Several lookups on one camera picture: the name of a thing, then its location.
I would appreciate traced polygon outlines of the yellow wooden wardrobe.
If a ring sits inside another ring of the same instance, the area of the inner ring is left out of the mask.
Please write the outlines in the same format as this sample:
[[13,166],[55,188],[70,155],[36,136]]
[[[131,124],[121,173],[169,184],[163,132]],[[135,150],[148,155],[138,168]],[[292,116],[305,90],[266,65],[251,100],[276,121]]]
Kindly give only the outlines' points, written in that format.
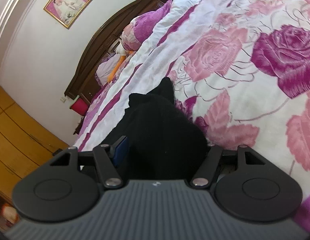
[[0,231],[19,220],[12,204],[17,182],[66,147],[0,87]]

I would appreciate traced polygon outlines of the black knit garment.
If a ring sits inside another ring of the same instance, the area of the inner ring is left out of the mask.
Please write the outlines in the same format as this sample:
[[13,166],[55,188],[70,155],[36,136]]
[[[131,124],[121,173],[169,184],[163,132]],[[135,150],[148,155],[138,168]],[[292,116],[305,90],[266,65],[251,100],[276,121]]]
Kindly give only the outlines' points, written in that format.
[[103,143],[123,135],[128,150],[115,166],[123,180],[190,180],[209,151],[203,132],[175,107],[168,77],[147,94],[129,95],[129,107]]

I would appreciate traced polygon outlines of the white orange plush toy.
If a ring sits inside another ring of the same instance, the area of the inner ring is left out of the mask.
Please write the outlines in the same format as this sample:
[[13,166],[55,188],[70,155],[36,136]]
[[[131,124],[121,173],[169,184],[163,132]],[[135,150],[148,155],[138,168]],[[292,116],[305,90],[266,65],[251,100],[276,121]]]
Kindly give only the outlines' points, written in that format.
[[110,72],[107,83],[111,83],[111,81],[114,79],[118,69],[122,65],[122,63],[126,60],[128,56],[134,53],[134,50],[131,49],[128,45],[125,44],[125,39],[123,36],[120,37],[121,43],[116,48],[116,54],[119,55],[119,59],[115,65],[115,67]]

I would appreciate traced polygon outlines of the framed wedding photo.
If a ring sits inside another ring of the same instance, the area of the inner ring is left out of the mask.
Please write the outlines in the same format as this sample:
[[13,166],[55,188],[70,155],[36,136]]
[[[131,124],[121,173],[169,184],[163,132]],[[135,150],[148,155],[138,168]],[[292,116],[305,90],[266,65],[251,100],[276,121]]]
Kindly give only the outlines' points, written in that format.
[[44,11],[69,29],[92,0],[49,0]]

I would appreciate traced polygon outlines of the purple floral bed quilt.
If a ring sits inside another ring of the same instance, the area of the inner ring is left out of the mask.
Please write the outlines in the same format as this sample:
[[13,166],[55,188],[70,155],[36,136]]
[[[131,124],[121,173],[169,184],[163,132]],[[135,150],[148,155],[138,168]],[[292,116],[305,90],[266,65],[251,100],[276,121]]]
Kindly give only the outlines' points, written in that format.
[[131,93],[169,77],[209,142],[250,146],[299,183],[294,219],[310,232],[310,0],[173,0],[151,34],[142,27],[123,32],[135,54],[90,106],[78,149],[105,139]]

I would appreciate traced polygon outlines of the red plastic bucket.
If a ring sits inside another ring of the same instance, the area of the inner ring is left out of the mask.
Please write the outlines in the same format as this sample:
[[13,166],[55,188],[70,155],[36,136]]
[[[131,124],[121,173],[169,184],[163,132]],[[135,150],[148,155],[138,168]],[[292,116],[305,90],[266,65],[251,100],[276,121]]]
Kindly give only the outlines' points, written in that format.
[[70,105],[69,109],[73,110],[74,112],[76,112],[77,114],[81,116],[85,116],[89,109],[89,105],[87,105],[86,102],[82,98],[78,97]]

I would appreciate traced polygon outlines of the dark wooden headboard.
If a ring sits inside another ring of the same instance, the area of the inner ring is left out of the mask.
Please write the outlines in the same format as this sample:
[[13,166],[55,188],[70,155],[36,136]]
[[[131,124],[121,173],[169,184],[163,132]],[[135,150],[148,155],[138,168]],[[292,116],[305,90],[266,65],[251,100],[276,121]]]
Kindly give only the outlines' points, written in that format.
[[82,53],[75,74],[64,95],[82,98],[90,105],[101,89],[95,80],[95,72],[103,59],[116,50],[124,28],[136,16],[162,7],[168,0],[135,0],[113,14],[92,36]]

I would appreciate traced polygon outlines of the lilac pillow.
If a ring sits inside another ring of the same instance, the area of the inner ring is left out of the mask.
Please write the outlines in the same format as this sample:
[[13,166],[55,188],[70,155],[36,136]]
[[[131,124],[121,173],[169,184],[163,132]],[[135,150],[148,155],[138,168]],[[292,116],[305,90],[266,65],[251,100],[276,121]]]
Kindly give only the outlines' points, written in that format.
[[112,69],[115,67],[118,59],[118,54],[111,54],[110,56],[107,56],[104,60],[102,60],[102,62],[99,64],[95,72],[95,80],[100,87],[104,86],[107,83],[107,78]]

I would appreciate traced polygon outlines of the folded purple floral blanket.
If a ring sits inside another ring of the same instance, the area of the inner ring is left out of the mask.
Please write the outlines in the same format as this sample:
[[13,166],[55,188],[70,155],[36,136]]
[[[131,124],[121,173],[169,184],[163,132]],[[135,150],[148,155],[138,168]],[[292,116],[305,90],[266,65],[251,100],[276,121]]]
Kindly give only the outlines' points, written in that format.
[[170,12],[172,2],[173,0],[168,0],[156,11],[149,11],[132,19],[121,34],[123,48],[127,51],[137,51],[150,37],[156,24]]

